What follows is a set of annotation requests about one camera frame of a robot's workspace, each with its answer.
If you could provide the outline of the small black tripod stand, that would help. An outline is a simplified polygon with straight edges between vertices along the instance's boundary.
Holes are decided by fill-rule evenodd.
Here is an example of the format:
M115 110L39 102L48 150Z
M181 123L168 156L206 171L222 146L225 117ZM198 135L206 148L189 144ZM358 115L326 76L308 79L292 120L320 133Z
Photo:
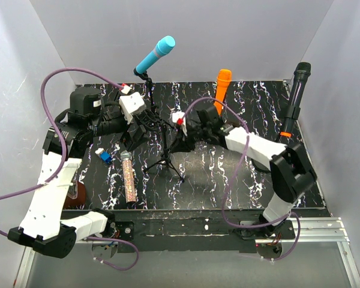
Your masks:
M184 182L184 177L178 172L171 161L171 151L167 144L167 129L174 129L173 125L162 119L159 114L150 110L144 110L139 116L135 116L135 118L137 123L139 125L143 125L148 131L160 131L163 142L163 152L161 154L161 158L152 165L144 168L143 172L147 173L154 166L160 165L162 167L172 169L179 176L181 182Z

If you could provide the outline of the glitter silver microphone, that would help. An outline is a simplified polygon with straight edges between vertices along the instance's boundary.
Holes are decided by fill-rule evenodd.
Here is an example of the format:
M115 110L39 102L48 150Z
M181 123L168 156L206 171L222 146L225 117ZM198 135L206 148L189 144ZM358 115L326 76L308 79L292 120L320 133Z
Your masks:
M121 162L124 176L125 200L126 204L131 206L137 201L137 194L134 184L132 154L128 151L122 151Z

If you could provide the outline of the orange microphone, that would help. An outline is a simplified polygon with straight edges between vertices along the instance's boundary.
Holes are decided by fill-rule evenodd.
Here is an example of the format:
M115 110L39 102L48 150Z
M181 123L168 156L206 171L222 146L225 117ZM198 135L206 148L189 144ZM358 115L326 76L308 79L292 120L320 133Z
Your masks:
M221 69L217 76L217 87L215 98L217 101L214 103L214 106L217 109L217 113L221 115L223 111L223 105L221 104L226 96L227 89L232 81L232 72L228 69Z

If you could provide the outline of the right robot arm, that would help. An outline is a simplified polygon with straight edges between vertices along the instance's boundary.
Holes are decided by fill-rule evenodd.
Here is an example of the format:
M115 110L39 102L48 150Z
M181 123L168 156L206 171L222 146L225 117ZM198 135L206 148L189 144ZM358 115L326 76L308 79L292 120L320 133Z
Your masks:
M175 112L172 123L178 133L170 146L172 153L195 150L196 143L208 142L224 149L245 152L255 167L270 173L274 194L254 225L264 237L273 238L302 195L317 180L303 145L288 146L266 140L234 122L225 121L212 104L198 110L198 121L188 123L184 112Z

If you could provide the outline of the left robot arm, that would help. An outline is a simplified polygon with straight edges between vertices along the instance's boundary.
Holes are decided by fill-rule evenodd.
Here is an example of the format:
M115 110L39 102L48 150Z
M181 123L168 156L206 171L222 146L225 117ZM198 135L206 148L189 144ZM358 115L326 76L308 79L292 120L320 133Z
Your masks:
M61 213L73 178L94 138L126 135L134 117L145 109L143 97L128 86L108 103L100 89L76 88L70 95L69 108L53 120L47 132L31 204L19 226L9 230L7 238L59 259L66 257L77 241L89 236L111 239L116 232L112 213L93 209L68 220L62 220Z

